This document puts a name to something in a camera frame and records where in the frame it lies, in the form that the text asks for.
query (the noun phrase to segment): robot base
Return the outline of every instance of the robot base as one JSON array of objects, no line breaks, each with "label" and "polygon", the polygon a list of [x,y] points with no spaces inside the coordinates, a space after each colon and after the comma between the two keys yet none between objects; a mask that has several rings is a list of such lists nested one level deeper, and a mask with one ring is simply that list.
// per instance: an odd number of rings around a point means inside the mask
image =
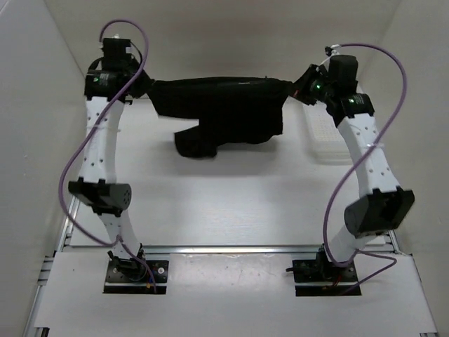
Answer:
[{"label": "robot base", "polygon": [[[168,261],[167,260],[147,260],[147,264],[153,272],[157,295],[165,295],[168,279]],[[103,293],[139,293],[146,295],[154,295],[154,287],[147,287],[148,276],[145,274],[140,279],[132,280],[119,272],[113,263],[109,261],[105,277],[105,286]]]},{"label": "robot base", "polygon": [[324,249],[315,260],[294,260],[287,269],[295,278],[296,296],[360,296],[360,287],[347,291],[358,282],[357,271],[352,262],[346,268],[335,267],[328,261]]}]

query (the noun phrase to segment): white wall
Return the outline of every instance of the white wall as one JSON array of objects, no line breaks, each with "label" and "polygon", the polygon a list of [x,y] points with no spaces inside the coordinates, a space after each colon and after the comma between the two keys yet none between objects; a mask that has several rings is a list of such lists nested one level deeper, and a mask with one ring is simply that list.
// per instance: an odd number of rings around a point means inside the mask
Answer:
[{"label": "white wall", "polygon": [[[324,46],[379,41],[399,0],[46,0],[81,69],[99,57],[98,32],[130,18],[149,35],[156,79],[269,76],[296,80]],[[132,27],[119,32],[141,46]],[[368,51],[358,51],[362,64]]]},{"label": "white wall", "polygon": [[21,334],[62,214],[62,163],[84,134],[83,77],[43,0],[0,12],[0,336]]},{"label": "white wall", "polygon": [[[389,163],[416,197],[398,232],[400,244],[415,257],[442,336],[449,336],[448,32],[449,1],[404,0],[382,42],[402,60],[409,78],[404,108],[385,137]],[[401,90],[394,63],[377,55],[363,88],[385,121]]]}]

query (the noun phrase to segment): black cloth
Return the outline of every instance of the black cloth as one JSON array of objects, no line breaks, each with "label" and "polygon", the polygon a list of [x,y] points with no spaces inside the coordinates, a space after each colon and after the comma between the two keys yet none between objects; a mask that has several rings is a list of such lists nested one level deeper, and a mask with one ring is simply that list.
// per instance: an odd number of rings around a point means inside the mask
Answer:
[{"label": "black cloth", "polygon": [[148,96],[161,116],[199,120],[177,132],[175,144],[183,157],[203,158],[226,143],[259,144],[281,135],[291,84],[255,77],[155,81]]}]

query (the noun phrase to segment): white table surface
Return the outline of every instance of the white table surface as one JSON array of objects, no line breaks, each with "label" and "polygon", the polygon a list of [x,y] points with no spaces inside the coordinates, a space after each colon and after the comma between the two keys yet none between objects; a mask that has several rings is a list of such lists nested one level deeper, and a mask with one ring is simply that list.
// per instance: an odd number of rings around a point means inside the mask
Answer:
[{"label": "white table surface", "polygon": [[[326,202],[348,166],[326,166],[309,153],[301,104],[287,100],[283,135],[261,145],[224,145],[213,160],[181,157],[173,133],[197,121],[158,118],[149,100],[126,107],[116,150],[119,182],[133,188],[130,218],[144,245],[321,244]],[[356,177],[335,201],[330,235],[358,198]],[[77,220],[108,240],[103,224],[80,206]],[[373,241],[384,244],[384,238]],[[72,246],[95,246],[74,231]]]},{"label": "white table surface", "polygon": [[[58,253],[35,326],[48,337],[418,337],[435,332],[410,256],[362,296],[295,297],[288,254],[171,255],[166,295],[103,294],[108,257]],[[385,265],[358,256],[359,277]]]}]

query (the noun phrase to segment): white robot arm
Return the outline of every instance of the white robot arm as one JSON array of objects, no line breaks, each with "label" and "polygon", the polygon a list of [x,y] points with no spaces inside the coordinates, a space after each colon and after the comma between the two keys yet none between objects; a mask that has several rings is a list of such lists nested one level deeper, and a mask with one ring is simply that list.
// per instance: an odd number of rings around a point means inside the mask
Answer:
[{"label": "white robot arm", "polygon": [[[101,111],[107,105],[106,97],[92,97],[86,101],[87,107],[87,129],[89,132]],[[79,180],[84,183],[98,184],[102,182],[104,186],[116,184],[115,172],[115,151],[117,133],[119,132],[120,117],[124,109],[124,103],[117,101],[109,109],[108,115],[101,122],[91,141],[87,144],[83,166],[81,167]],[[107,234],[111,242],[115,240],[118,234],[121,235],[126,246],[136,256],[141,255],[141,245],[134,235],[128,215],[128,205],[131,200],[131,189],[125,189],[123,192],[123,211],[111,213],[97,210],[97,214],[105,225]],[[129,259],[130,256],[123,249],[121,242],[113,247],[112,253],[119,259]]]},{"label": "white robot arm", "polygon": [[317,101],[326,104],[356,167],[359,199],[345,209],[345,226],[327,247],[325,234],[326,249],[321,249],[317,256],[319,263],[325,265],[324,273],[335,266],[347,266],[357,250],[376,236],[395,230],[415,201],[413,191],[402,190],[382,147],[376,144],[379,131],[373,105],[368,95],[356,92],[357,59],[335,55],[332,50],[326,52],[330,56],[328,69],[310,65],[293,84],[292,97],[308,105]]},{"label": "white robot arm", "polygon": [[[84,89],[87,133],[94,127],[96,131],[86,145],[78,180],[69,182],[69,192],[91,207],[103,222],[111,242],[115,242],[112,251],[108,252],[115,268],[129,279],[139,279],[145,269],[133,256],[145,260],[145,253],[128,215],[131,187],[129,184],[117,183],[115,152],[120,117],[125,103],[130,102],[126,97],[142,96],[151,86],[151,80],[142,72],[98,122],[111,99],[140,66],[131,54],[129,39],[103,39],[102,44],[104,56],[89,67]],[[101,70],[96,70],[100,62]]]}]

